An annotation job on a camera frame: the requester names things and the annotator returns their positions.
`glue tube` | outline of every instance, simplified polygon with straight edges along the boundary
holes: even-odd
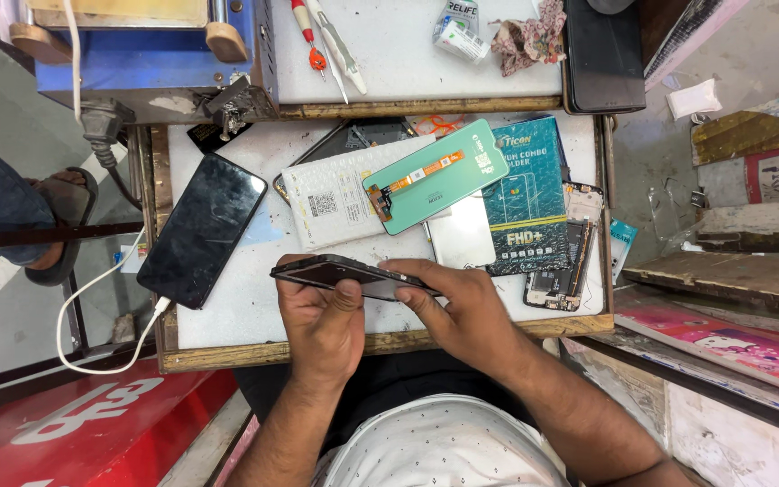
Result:
[[[432,31],[432,43],[474,64],[488,54],[490,46],[477,37],[480,7],[472,0],[449,0]]]

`white dotted shirt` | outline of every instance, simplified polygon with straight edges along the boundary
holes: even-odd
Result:
[[[482,400],[436,394],[367,419],[318,462],[313,487],[567,487],[531,426]]]

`qr code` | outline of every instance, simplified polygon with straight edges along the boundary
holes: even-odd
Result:
[[[313,216],[328,215],[339,210],[335,204],[332,192],[320,193],[308,197],[308,205],[312,207]]]

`floral cloth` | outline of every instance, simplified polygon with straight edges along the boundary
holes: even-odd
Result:
[[[498,19],[498,33],[492,39],[492,52],[503,57],[501,73],[503,76],[525,69],[536,61],[546,64],[563,61],[567,58],[561,44],[561,29],[567,14],[561,0],[543,0],[540,2],[540,19],[519,20]]]

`hand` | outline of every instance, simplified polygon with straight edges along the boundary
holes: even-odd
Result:
[[[287,254],[279,265],[306,257]],[[365,344],[359,282],[343,279],[334,291],[281,280],[275,285],[290,342],[291,379],[317,392],[340,393]]]
[[[419,277],[448,300],[442,307],[427,292],[399,288],[395,298],[411,308],[438,345],[453,357],[508,386],[524,370],[533,345],[513,325],[485,271],[449,269],[424,259],[393,259],[378,264],[387,271]]]

